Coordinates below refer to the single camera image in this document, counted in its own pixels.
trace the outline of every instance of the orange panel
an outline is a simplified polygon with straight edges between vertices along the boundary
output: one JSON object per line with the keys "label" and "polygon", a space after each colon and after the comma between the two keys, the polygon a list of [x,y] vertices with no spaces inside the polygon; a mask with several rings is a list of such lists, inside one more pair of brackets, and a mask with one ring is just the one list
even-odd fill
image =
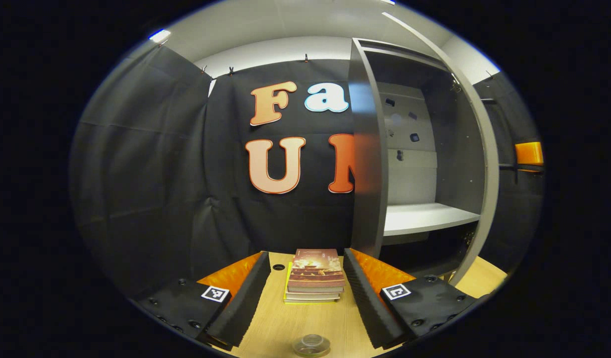
{"label": "orange panel", "polygon": [[383,304],[385,304],[385,302],[383,302],[380,295],[381,288],[398,285],[399,283],[404,283],[415,279],[414,276],[408,274],[407,272],[388,265],[381,260],[373,258],[372,256],[354,249],[350,249],[350,251],[354,254],[358,264],[363,269],[363,273],[367,277],[367,282],[370,283],[372,290],[374,290]]}
{"label": "orange panel", "polygon": [[542,145],[540,142],[520,143],[515,145],[515,155],[519,165],[543,166]]}
{"label": "orange panel", "polygon": [[250,270],[253,268],[261,255],[262,252],[258,252],[254,255],[248,256],[247,258],[239,260],[232,265],[218,270],[217,272],[209,274],[203,279],[197,281],[197,283],[226,288],[230,290],[232,297],[235,297],[237,291],[239,291]]}

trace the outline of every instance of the decorative letter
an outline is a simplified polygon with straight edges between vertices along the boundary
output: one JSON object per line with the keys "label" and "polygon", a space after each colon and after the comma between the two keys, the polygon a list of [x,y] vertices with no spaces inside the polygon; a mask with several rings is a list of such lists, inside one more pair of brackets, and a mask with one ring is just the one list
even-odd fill
{"label": "decorative letter", "polygon": [[345,102],[343,88],[338,84],[316,84],[307,89],[314,93],[305,99],[305,107],[313,112],[323,112],[330,109],[333,112],[343,112],[349,107]]}
{"label": "decorative letter", "polygon": [[335,134],[328,140],[334,146],[337,155],[334,170],[334,181],[328,185],[333,193],[347,193],[354,189],[349,182],[349,172],[354,174],[354,136],[352,134]]}
{"label": "decorative letter", "polygon": [[250,94],[255,96],[255,116],[251,118],[250,125],[261,125],[280,120],[281,113],[274,111],[274,105],[278,104],[283,109],[288,106],[288,93],[286,91],[296,91],[297,85],[292,82],[283,82],[258,88]]}
{"label": "decorative letter", "polygon": [[246,143],[250,154],[250,181],[262,192],[287,193],[296,188],[301,177],[301,147],[306,140],[301,137],[283,138],[280,147],[286,150],[286,175],[281,180],[272,179],[268,175],[268,150],[272,148],[270,140],[254,140]]}

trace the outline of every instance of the yellow book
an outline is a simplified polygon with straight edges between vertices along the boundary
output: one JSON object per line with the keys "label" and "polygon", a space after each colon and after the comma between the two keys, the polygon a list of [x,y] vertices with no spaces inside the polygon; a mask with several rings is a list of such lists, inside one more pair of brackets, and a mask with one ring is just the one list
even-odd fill
{"label": "yellow book", "polygon": [[337,301],[332,302],[286,302],[286,292],[288,292],[288,279],[290,279],[290,272],[292,271],[292,262],[288,263],[287,276],[286,276],[286,285],[283,287],[283,303],[284,304],[328,304],[328,303],[336,303]]}

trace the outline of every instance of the orange letter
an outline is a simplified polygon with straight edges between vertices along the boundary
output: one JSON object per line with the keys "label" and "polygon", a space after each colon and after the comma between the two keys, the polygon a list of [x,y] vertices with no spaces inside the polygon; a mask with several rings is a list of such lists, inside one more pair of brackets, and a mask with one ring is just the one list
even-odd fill
{"label": "orange letter", "polygon": [[278,104],[283,109],[288,106],[288,93],[286,91],[296,91],[297,85],[292,82],[283,82],[258,88],[250,94],[255,96],[255,116],[251,118],[250,125],[261,125],[280,120],[281,113],[274,111],[274,105]]}
{"label": "orange letter", "polygon": [[246,150],[250,154],[250,181],[262,192],[287,193],[299,184],[301,147],[306,145],[306,140],[301,137],[288,137],[283,138],[279,145],[286,150],[286,175],[283,179],[276,180],[268,175],[268,150],[272,148],[272,141],[254,140],[246,143]]}
{"label": "orange letter", "polygon": [[334,170],[334,181],[328,185],[333,193],[347,193],[354,190],[349,182],[349,171],[354,174],[354,136],[352,134],[335,134],[328,140],[334,146],[337,155]]}

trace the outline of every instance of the ceiling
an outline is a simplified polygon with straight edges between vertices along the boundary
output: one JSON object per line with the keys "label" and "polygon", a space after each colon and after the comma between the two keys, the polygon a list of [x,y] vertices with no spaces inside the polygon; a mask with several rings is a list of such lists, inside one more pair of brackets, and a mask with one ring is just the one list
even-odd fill
{"label": "ceiling", "polygon": [[223,0],[169,26],[166,46],[192,63],[249,43],[296,36],[367,38],[432,52],[383,11],[439,47],[453,36],[407,7],[380,0]]}

